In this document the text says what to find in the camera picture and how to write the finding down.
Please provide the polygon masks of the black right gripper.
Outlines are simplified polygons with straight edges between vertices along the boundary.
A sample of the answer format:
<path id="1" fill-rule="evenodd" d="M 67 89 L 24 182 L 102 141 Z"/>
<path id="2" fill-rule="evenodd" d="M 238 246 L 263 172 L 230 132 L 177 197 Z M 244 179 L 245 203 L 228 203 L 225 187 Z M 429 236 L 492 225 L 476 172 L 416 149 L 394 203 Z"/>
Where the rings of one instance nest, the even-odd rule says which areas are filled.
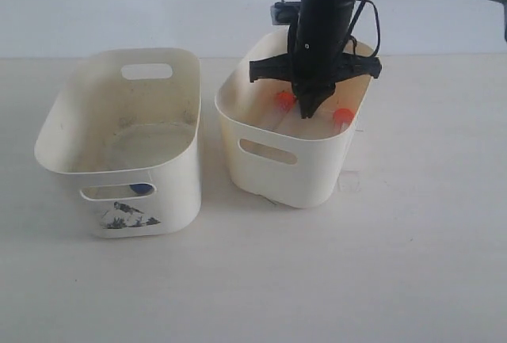
<path id="1" fill-rule="evenodd" d="M 251 60 L 249 62 L 249 80 L 273 79 L 290 82 L 294 86 L 315 87 L 311 93 L 302 93 L 298 99 L 299 114 L 302 119 L 314 116 L 318 108 L 335 93 L 335 83 L 367 75 L 378 78 L 382 64 L 374 55 L 359 55 L 359 43 L 353 41 L 352 52 L 341 52 L 330 61 L 316 63 L 304 61 L 296 54 L 295 31 L 287 31 L 287 51 L 283 54 Z"/>

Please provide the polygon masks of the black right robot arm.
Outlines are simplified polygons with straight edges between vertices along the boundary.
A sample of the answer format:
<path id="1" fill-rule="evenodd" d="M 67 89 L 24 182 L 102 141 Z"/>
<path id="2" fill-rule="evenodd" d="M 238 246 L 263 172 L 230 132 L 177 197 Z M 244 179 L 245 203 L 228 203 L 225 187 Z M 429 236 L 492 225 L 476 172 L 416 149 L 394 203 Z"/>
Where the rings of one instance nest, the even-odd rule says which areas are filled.
<path id="1" fill-rule="evenodd" d="M 490 0 L 502 5 L 506 0 Z M 369 56 L 345 52 L 353 29 L 369 0 L 280 1 L 271 8 L 272 22 L 289 27 L 287 51 L 250 62 L 250 81 L 289 82 L 302 118 L 311 118 L 335 92 L 339 82 L 382 70 L 375 52 Z"/>

